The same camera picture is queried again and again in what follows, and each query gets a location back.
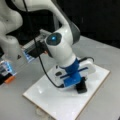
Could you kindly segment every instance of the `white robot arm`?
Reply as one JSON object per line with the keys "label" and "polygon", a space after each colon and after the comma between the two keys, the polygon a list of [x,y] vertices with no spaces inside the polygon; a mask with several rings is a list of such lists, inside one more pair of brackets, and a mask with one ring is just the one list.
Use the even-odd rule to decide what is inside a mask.
{"label": "white robot arm", "polygon": [[80,38],[79,29],[68,19],[58,6],[56,0],[12,0],[22,11],[49,10],[61,22],[62,27],[52,33],[45,43],[57,64],[65,69],[69,78],[64,80],[64,86],[77,84],[81,81],[78,72],[79,63],[71,46]]}
{"label": "white robot arm", "polygon": [[[19,13],[11,10],[6,5],[5,0],[0,0],[0,2],[0,5],[4,6],[4,11],[0,11],[0,25],[3,26],[2,29],[0,29],[0,44],[2,49],[5,49],[4,52],[7,53],[6,48],[10,45],[9,52],[11,53],[12,61],[18,61],[18,55],[21,56],[21,61],[25,61],[22,60],[24,56],[22,55],[18,41],[14,37],[6,37],[7,33],[22,25],[22,18]],[[22,11],[30,12],[44,9],[51,11],[58,18],[62,27],[48,36],[45,40],[46,46],[57,64],[64,69],[69,76],[64,79],[64,87],[80,83],[82,78],[78,70],[79,62],[71,48],[71,46],[79,40],[80,31],[60,9],[56,0],[12,0],[12,2]]]}

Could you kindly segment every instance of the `table surface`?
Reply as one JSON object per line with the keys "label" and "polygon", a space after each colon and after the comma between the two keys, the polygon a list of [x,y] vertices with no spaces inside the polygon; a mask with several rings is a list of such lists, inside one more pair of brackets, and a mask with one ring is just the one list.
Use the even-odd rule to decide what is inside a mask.
{"label": "table surface", "polygon": [[[78,120],[118,120],[120,117],[120,49],[96,42],[86,37],[73,46],[78,57],[91,56],[95,64],[111,71]],[[41,55],[48,71],[55,61]],[[26,65],[9,85],[0,86],[0,120],[40,120],[36,106],[22,96],[44,75],[38,59]]]}

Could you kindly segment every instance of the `blue robot part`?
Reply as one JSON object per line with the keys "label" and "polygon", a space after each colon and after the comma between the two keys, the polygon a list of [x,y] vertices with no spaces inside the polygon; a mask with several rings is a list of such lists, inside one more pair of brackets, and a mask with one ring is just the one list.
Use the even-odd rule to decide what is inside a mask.
{"label": "blue robot part", "polygon": [[81,82],[82,77],[78,71],[78,68],[79,68],[79,62],[77,59],[69,67],[63,68],[65,69],[66,73],[69,74],[69,77],[64,79],[64,87],[76,85]]}
{"label": "blue robot part", "polygon": [[[78,70],[78,72],[80,73],[80,72],[82,72],[82,71],[84,71],[84,70],[88,70],[88,67],[82,68],[82,69]],[[69,77],[70,75],[71,75],[71,74],[63,75],[63,76],[60,77],[60,79]]]}

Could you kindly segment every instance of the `white board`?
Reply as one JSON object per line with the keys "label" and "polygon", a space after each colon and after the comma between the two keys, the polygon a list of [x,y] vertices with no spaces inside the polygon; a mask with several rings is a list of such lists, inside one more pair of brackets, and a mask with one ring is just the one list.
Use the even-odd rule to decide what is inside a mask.
{"label": "white board", "polygon": [[[23,95],[56,120],[75,120],[110,73],[99,66],[95,65],[95,68],[96,72],[86,81],[86,93],[78,94],[73,87],[57,89],[44,75]],[[48,75],[54,79],[53,69]]]}

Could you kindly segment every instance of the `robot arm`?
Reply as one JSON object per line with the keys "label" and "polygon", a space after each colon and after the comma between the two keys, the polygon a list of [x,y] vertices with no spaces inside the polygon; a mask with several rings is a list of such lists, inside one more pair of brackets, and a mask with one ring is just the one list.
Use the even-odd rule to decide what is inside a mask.
{"label": "robot arm", "polygon": [[21,15],[10,9],[5,0],[0,0],[0,46],[4,51],[5,59],[12,61],[12,66],[16,70],[27,63],[27,60],[23,55],[18,40],[7,34],[18,29],[22,24]]}
{"label": "robot arm", "polygon": [[79,83],[81,81],[81,76],[78,72],[79,63],[71,46],[79,40],[80,31],[63,13],[56,0],[12,1],[22,11],[26,11],[25,6],[29,12],[46,9],[58,18],[62,27],[48,36],[45,43],[57,64],[69,74],[69,78],[64,80],[65,87]]}

